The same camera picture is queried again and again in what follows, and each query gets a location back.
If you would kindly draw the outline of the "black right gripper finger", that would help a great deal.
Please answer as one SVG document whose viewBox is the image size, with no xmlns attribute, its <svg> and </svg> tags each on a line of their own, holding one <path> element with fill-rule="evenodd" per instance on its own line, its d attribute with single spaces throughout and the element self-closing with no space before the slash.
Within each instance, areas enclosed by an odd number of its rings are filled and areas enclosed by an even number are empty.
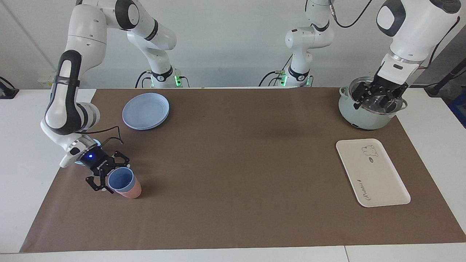
<svg viewBox="0 0 466 262">
<path fill-rule="evenodd" d="M 94 182 L 95 177 L 99 178 L 100 185 L 95 184 Z M 93 171 L 92 176 L 86 177 L 86 182 L 95 192 L 100 191 L 100 190 L 104 191 L 105 189 L 110 194 L 114 194 L 114 191 L 106 185 L 106 177 L 107 177 L 107 174 L 105 171 L 103 172 L 103 174 L 102 174 L 102 170 Z"/>
<path fill-rule="evenodd" d="M 108 166 L 111 168 L 130 167 L 130 159 L 120 151 L 115 151 L 108 161 Z"/>
</svg>

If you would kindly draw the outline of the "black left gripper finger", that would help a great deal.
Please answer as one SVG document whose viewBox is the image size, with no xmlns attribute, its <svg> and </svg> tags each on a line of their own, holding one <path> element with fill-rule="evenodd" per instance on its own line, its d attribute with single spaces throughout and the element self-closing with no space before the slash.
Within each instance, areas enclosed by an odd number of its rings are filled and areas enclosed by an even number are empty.
<svg viewBox="0 0 466 262">
<path fill-rule="evenodd" d="M 377 93 L 376 85 L 371 82 L 360 82 L 356 85 L 352 91 L 352 99 L 354 101 L 354 109 L 357 110 L 360 108 L 362 103 L 367 99 L 375 96 Z"/>
<path fill-rule="evenodd" d="M 386 112 L 397 112 L 403 106 L 402 95 L 408 88 L 407 84 L 401 85 L 393 91 L 387 91 L 386 94 Z"/>
</svg>

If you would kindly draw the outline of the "blue ribbed plastic cup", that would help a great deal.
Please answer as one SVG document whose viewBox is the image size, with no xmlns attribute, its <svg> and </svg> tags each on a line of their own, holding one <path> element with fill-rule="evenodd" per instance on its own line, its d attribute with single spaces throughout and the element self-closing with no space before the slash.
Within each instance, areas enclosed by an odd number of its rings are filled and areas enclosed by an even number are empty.
<svg viewBox="0 0 466 262">
<path fill-rule="evenodd" d="M 128 167 L 114 169 L 108 176 L 108 186 L 119 193 L 126 193 L 133 189 L 137 181 L 134 172 Z"/>
</svg>

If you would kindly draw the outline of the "pink plastic cup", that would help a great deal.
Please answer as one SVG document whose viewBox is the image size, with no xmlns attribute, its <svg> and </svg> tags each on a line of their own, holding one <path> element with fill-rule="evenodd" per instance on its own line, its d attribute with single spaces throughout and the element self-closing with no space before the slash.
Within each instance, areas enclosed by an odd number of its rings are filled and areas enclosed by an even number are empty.
<svg viewBox="0 0 466 262">
<path fill-rule="evenodd" d="M 125 187 L 125 190 L 127 189 L 126 192 L 122 192 L 122 190 L 118 191 L 118 194 L 122 195 L 125 198 L 128 199 L 136 199 L 138 198 L 141 193 L 142 193 L 142 187 L 140 182 L 136 177 L 131 181 L 130 184 L 128 184 L 127 187 Z"/>
</svg>

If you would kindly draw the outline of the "cream rabbit print tray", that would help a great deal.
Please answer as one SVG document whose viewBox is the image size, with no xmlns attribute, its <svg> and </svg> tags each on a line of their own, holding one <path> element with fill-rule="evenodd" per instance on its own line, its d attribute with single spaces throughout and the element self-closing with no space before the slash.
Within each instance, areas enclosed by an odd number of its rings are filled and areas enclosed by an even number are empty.
<svg viewBox="0 0 466 262">
<path fill-rule="evenodd" d="M 361 206 L 388 207 L 411 202 L 406 186 L 379 140 L 340 140 L 336 149 Z"/>
</svg>

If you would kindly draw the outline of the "glass pot lid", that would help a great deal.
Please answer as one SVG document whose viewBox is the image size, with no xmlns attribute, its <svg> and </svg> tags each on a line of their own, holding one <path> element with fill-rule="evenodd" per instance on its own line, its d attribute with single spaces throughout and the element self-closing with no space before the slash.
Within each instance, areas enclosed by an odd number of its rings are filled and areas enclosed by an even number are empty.
<svg viewBox="0 0 466 262">
<path fill-rule="evenodd" d="M 348 96 L 351 97 L 352 99 L 352 91 L 356 87 L 356 85 L 360 82 L 368 82 L 371 83 L 374 80 L 373 77 L 365 76 L 365 77 L 359 77 L 354 79 L 350 86 L 348 87 Z M 407 102 L 406 100 L 403 99 L 403 106 L 401 110 L 405 109 L 407 107 Z M 364 110 L 371 111 L 375 114 L 380 114 L 380 115 L 388 115 L 388 114 L 394 114 L 396 112 L 386 112 L 386 95 L 375 95 L 366 101 L 362 103 L 360 108 L 363 108 Z"/>
</svg>

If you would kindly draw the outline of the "light blue small bowl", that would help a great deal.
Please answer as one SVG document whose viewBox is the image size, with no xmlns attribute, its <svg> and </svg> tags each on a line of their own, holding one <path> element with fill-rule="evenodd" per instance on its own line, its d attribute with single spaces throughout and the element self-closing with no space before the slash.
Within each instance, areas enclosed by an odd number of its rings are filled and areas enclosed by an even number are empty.
<svg viewBox="0 0 466 262">
<path fill-rule="evenodd" d="M 93 140 L 96 142 L 96 144 L 97 144 L 98 147 L 101 146 L 101 143 L 100 143 L 99 140 L 97 140 L 97 139 L 93 139 Z M 75 161 L 75 164 L 78 164 L 78 165 L 80 165 L 80 166 L 85 166 L 85 164 L 83 164 L 83 162 L 80 161 L 80 160 Z"/>
</svg>

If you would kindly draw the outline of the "mint green electric pot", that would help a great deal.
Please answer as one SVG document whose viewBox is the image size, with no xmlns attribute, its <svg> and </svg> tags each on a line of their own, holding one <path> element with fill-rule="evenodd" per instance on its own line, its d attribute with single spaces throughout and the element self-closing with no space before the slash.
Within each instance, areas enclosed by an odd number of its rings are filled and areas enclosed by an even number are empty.
<svg viewBox="0 0 466 262">
<path fill-rule="evenodd" d="M 389 121 L 396 116 L 397 112 L 394 114 L 380 115 L 364 110 L 363 108 L 355 110 L 353 107 L 354 101 L 348 96 L 348 87 L 339 89 L 339 110 L 341 115 L 352 126 L 364 130 L 377 130 L 386 126 Z"/>
</svg>

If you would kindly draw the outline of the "black stand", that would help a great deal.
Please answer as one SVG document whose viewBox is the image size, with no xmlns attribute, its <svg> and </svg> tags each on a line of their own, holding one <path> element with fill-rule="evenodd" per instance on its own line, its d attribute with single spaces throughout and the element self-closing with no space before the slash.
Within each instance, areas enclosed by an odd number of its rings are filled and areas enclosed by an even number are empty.
<svg viewBox="0 0 466 262">
<path fill-rule="evenodd" d="M 457 78 L 458 76 L 461 76 L 466 70 L 463 70 L 466 68 L 466 57 L 458 64 L 456 65 L 443 79 L 441 79 L 438 83 L 430 84 L 424 88 L 426 91 L 427 95 L 433 98 L 438 98 L 439 92 L 441 88 L 443 88 L 449 81 L 451 81 L 454 78 Z"/>
</svg>

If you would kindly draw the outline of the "pale blue round plate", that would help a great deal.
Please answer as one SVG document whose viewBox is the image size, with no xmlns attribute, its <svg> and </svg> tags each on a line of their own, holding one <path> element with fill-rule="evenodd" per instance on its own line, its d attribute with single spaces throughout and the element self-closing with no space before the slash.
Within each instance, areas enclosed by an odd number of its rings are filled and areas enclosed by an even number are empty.
<svg viewBox="0 0 466 262">
<path fill-rule="evenodd" d="M 135 130 L 150 130 L 168 117 L 169 101 L 158 93 L 145 93 L 130 99 L 122 110 L 123 122 Z"/>
</svg>

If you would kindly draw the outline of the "blue crate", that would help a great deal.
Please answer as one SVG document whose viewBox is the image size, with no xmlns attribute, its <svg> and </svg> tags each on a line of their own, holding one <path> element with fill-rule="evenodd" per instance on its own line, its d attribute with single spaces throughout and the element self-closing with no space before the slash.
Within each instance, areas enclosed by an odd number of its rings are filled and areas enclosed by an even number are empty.
<svg viewBox="0 0 466 262">
<path fill-rule="evenodd" d="M 450 111 L 466 129 L 466 91 L 447 104 Z"/>
</svg>

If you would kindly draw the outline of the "black desk clamp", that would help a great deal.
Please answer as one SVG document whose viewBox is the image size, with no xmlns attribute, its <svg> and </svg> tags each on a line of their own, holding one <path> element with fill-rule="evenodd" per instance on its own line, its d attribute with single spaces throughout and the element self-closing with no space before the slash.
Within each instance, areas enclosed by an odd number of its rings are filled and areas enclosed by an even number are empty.
<svg viewBox="0 0 466 262">
<path fill-rule="evenodd" d="M 10 81 L 0 76 L 0 99 L 13 99 L 19 91 Z"/>
</svg>

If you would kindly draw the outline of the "brown paper table mat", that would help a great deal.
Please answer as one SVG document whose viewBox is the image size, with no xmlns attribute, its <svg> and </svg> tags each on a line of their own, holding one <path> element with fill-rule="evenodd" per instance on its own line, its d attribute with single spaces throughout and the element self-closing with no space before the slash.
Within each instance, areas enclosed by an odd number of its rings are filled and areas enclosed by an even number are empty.
<svg viewBox="0 0 466 262">
<path fill-rule="evenodd" d="M 337 88 L 158 89 L 166 121 L 122 120 L 147 89 L 101 89 L 97 129 L 120 126 L 137 199 L 95 192 L 79 165 L 61 168 L 21 252 L 214 249 L 466 242 L 466 235 L 398 119 L 376 131 L 341 116 Z M 411 201 L 362 207 L 336 143 L 377 139 Z"/>
</svg>

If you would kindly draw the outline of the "white wall socket box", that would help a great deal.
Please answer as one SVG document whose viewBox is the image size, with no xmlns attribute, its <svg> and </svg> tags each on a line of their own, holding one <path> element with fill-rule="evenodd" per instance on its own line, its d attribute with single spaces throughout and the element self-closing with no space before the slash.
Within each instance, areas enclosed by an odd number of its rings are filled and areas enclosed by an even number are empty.
<svg viewBox="0 0 466 262">
<path fill-rule="evenodd" d="M 56 70 L 42 70 L 38 72 L 37 82 L 41 88 L 51 89 L 56 76 Z"/>
</svg>

